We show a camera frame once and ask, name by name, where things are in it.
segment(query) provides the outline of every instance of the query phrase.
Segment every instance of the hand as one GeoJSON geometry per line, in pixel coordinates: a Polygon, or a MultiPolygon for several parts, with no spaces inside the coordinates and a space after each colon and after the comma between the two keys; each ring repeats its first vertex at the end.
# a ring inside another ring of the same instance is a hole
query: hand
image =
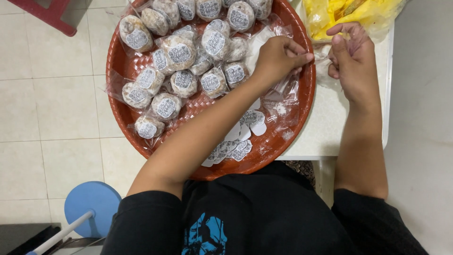
{"type": "Polygon", "coordinates": [[[358,22],[341,23],[327,30],[327,35],[335,35],[329,76],[340,79],[349,102],[365,108],[379,105],[380,109],[374,43],[363,27],[358,22]],[[348,33],[351,39],[346,42],[340,32],[348,33]]]}
{"type": "Polygon", "coordinates": [[[278,83],[290,72],[299,74],[302,66],[314,59],[311,53],[285,36],[275,36],[261,46],[253,75],[269,81],[269,87],[278,83]]]}

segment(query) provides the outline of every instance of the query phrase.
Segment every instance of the plastic container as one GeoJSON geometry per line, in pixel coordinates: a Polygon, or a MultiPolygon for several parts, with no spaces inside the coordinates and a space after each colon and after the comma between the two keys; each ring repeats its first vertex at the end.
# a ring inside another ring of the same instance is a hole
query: plastic container
{"type": "MultiPolygon", "coordinates": [[[[143,0],[136,0],[132,3],[132,5],[140,4],[142,2],[143,0]]],[[[275,0],[272,5],[272,12],[276,13],[282,19],[285,25],[291,25],[294,34],[294,40],[304,48],[306,48],[308,52],[313,53],[311,41],[308,38],[305,27],[299,16],[289,5],[289,3],[286,0],[275,0]]],[[[203,30],[207,24],[208,22],[199,24],[198,30],[203,30]]],[[[261,23],[256,22],[253,33],[259,31],[261,27],[261,23]]],[[[141,69],[145,68],[146,66],[152,65],[151,52],[143,53],[141,56],[136,55],[133,58],[128,58],[126,53],[124,52],[123,47],[121,46],[120,40],[121,39],[119,37],[117,26],[112,36],[107,55],[107,83],[110,83],[111,76],[114,72],[119,73],[123,77],[134,79],[140,73],[141,69]]],[[[263,135],[252,135],[250,140],[253,144],[253,148],[242,161],[237,162],[229,159],[224,160],[212,167],[199,167],[191,176],[191,179],[211,181],[230,173],[250,174],[263,168],[264,166],[275,160],[290,146],[290,144],[297,137],[297,134],[304,126],[305,121],[307,120],[314,97],[316,84],[315,79],[315,65],[310,64],[303,69],[300,75],[300,110],[297,112],[298,117],[296,115],[294,116],[298,119],[298,125],[291,127],[294,135],[290,139],[284,140],[281,136],[275,135],[275,133],[273,133],[272,131],[274,130],[274,125],[276,124],[270,123],[267,127],[267,131],[263,135]]],[[[177,121],[170,129],[164,131],[164,133],[160,136],[159,140],[152,148],[148,148],[149,146],[142,139],[137,139],[137,136],[133,134],[133,131],[127,128],[127,125],[134,123],[135,120],[140,116],[140,114],[131,111],[129,107],[114,98],[109,97],[109,101],[113,115],[115,116],[115,119],[126,138],[136,148],[136,150],[140,152],[140,154],[142,154],[145,158],[148,158],[156,150],[156,148],[178,128],[181,123],[186,122],[190,119],[191,116],[196,115],[202,109],[207,108],[212,104],[212,102],[219,100],[220,98],[221,97],[210,99],[201,91],[191,96],[185,106],[181,109],[177,121]]]]}

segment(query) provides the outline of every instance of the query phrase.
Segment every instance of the person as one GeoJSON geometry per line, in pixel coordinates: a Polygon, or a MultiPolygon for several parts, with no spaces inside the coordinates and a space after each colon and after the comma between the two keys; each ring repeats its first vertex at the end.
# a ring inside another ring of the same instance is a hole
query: person
{"type": "Polygon", "coordinates": [[[245,83],[149,157],[113,217],[101,254],[426,254],[398,210],[385,202],[374,44],[360,31],[356,23],[327,31],[335,35],[329,75],[340,80],[349,100],[331,209],[306,178],[278,161],[250,175],[187,181],[260,95],[313,60],[302,46],[277,36],[261,47],[245,83]]]}

